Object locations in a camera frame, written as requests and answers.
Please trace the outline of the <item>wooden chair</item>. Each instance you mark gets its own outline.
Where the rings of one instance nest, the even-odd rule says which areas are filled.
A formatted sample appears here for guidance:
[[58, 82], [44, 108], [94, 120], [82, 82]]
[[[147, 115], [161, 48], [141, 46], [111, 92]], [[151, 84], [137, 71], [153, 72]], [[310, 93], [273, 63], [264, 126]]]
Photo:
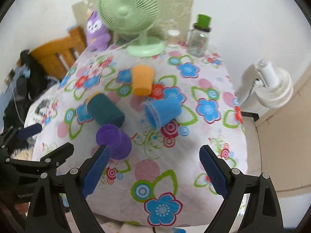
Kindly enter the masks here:
[[86, 38], [81, 26], [69, 29], [68, 36], [45, 43], [30, 54], [49, 76], [62, 79], [86, 49]]

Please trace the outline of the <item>purple plastic cup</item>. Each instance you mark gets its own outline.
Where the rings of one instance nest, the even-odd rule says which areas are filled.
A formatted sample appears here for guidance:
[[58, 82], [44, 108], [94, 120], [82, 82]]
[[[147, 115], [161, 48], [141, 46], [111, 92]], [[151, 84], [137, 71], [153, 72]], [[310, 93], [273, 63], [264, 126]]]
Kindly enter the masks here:
[[107, 146], [114, 160], [127, 158], [132, 150], [131, 138], [113, 124], [105, 124], [98, 130], [96, 142], [99, 146]]

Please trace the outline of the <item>cotton swab container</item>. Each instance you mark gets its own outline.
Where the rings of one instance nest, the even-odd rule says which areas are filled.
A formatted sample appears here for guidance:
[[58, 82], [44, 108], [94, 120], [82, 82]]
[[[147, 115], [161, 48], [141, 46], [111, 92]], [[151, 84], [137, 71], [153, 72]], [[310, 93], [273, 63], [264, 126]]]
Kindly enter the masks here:
[[169, 47], [177, 47], [180, 41], [179, 30], [168, 30], [167, 31], [167, 45]]

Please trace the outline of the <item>orange plastic cup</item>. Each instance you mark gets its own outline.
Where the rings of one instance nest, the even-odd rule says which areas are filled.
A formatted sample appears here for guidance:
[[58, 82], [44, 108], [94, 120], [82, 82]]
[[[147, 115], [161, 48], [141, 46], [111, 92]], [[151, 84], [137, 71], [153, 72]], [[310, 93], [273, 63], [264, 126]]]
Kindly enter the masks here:
[[137, 96], [149, 96], [152, 92], [155, 71], [147, 65], [132, 68], [132, 90]]

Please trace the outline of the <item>black clothes pile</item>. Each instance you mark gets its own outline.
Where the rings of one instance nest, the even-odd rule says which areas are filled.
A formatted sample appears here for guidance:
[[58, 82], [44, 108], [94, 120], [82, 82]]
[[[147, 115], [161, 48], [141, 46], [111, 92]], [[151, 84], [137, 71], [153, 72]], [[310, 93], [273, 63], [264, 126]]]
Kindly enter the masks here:
[[48, 89], [60, 82], [49, 76], [29, 50], [20, 53], [22, 67], [17, 72], [17, 79], [10, 90], [8, 103], [2, 111], [3, 128], [23, 127], [30, 106]]

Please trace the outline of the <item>blue plastic cup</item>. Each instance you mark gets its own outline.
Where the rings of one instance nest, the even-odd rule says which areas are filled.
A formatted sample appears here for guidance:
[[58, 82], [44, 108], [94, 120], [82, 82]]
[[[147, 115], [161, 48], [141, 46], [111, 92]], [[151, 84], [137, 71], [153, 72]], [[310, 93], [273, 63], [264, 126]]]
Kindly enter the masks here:
[[168, 97], [143, 103], [145, 116], [154, 130], [159, 130], [181, 115], [182, 108], [176, 97]]

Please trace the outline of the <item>floral tablecloth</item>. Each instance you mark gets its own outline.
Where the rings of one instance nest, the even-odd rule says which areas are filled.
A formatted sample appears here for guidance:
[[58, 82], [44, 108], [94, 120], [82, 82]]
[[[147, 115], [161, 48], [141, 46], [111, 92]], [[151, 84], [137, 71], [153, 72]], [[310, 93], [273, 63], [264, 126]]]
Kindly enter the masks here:
[[[138, 97], [131, 70], [154, 69], [152, 93]], [[105, 94], [125, 114], [122, 130], [132, 150], [122, 160], [110, 159], [87, 202], [96, 214], [146, 226], [197, 226], [210, 223], [222, 203], [199, 160], [209, 145], [230, 167], [247, 170], [247, 144], [240, 107], [220, 55], [213, 50], [198, 58], [186, 44], [163, 53], [137, 58], [124, 48], [85, 50], [58, 87], [60, 110], [56, 128], [41, 131], [33, 160], [65, 143], [73, 155], [59, 167], [65, 174], [79, 167], [98, 148], [100, 125], [87, 111], [86, 101]], [[176, 97], [181, 115], [159, 130], [148, 122], [143, 103]]]

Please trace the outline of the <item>green cup on jar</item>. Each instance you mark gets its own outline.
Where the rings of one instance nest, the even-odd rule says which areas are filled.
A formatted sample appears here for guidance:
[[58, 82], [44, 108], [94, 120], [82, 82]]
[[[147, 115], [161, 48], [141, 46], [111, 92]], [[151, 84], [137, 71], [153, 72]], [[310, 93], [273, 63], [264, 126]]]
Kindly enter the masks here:
[[205, 14], [198, 14], [197, 16], [197, 26], [199, 28], [207, 29], [210, 27], [211, 17]]

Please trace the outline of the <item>dark teal cup yellow rim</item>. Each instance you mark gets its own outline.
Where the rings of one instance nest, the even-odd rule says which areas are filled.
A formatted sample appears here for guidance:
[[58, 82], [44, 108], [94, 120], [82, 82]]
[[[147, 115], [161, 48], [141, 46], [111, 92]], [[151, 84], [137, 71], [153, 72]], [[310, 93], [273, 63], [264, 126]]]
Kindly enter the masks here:
[[120, 128], [125, 121], [125, 114], [105, 94], [96, 93], [86, 101], [87, 111], [100, 125], [113, 124]]

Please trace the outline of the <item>glass mason jar mug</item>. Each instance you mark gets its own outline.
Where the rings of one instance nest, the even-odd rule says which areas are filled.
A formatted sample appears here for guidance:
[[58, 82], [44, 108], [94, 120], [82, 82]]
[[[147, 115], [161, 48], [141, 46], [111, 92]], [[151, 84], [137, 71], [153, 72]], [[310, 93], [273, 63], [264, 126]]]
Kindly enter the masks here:
[[195, 57], [203, 57], [207, 51], [210, 32], [210, 27], [204, 28], [194, 23], [188, 38], [187, 52]]

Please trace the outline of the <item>beige cartoon wall poster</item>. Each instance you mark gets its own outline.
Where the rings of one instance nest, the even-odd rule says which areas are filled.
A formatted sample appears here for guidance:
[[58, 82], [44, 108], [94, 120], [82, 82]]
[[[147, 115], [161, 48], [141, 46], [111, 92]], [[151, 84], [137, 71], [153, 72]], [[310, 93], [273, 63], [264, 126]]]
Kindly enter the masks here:
[[[97, 9], [98, 0], [83, 0], [72, 5], [72, 11], [78, 25], [86, 28], [91, 12]], [[194, 0], [160, 0], [161, 12], [149, 35], [167, 38], [167, 31], [179, 30], [180, 41], [188, 38]]]

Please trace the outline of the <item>white floor fan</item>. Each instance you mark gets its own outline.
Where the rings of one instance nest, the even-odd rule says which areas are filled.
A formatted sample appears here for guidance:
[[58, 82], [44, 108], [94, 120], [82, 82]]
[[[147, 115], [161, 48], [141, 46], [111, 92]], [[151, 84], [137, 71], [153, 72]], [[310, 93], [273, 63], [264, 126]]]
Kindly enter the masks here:
[[255, 94], [259, 103], [269, 109], [281, 108], [293, 95], [293, 82], [287, 70], [274, 67], [272, 62], [260, 59], [255, 64], [260, 76], [255, 83]]

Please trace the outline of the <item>green desk fan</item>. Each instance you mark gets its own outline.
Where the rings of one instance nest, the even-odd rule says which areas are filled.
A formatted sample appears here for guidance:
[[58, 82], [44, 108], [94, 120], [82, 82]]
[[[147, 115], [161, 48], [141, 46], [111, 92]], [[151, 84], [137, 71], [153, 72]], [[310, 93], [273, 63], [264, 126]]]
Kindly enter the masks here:
[[115, 33], [137, 36], [127, 46], [129, 55], [151, 57], [164, 51], [164, 41], [148, 35], [160, 16], [159, 0], [98, 0], [98, 13]]

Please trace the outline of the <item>purple plush bunny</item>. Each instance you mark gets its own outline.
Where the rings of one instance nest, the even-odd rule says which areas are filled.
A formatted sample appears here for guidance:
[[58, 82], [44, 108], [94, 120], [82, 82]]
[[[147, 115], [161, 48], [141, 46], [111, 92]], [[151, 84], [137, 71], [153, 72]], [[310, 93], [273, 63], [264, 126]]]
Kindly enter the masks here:
[[87, 19], [86, 42], [92, 51], [104, 51], [109, 46], [111, 35], [109, 29], [102, 23], [98, 11], [94, 10]]

